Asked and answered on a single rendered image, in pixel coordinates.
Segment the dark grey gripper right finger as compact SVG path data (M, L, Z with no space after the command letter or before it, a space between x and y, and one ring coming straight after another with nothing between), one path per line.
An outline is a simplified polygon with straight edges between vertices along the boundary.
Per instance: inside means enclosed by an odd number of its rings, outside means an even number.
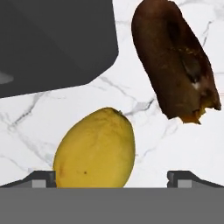
M191 171L168 171L167 179L168 188L224 188L224 185L201 179Z

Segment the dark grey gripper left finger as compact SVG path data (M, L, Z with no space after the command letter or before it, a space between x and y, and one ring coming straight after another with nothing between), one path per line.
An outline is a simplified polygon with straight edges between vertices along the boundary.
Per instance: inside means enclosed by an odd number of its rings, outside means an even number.
M2 188L54 188L55 186L54 171L33 171L23 179L2 185Z

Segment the yellow lemon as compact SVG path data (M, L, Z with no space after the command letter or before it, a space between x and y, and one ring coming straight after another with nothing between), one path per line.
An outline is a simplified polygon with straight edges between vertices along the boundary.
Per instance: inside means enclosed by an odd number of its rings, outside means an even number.
M63 137L53 169L58 188L114 188L127 183L135 161L132 125L114 108L101 108Z

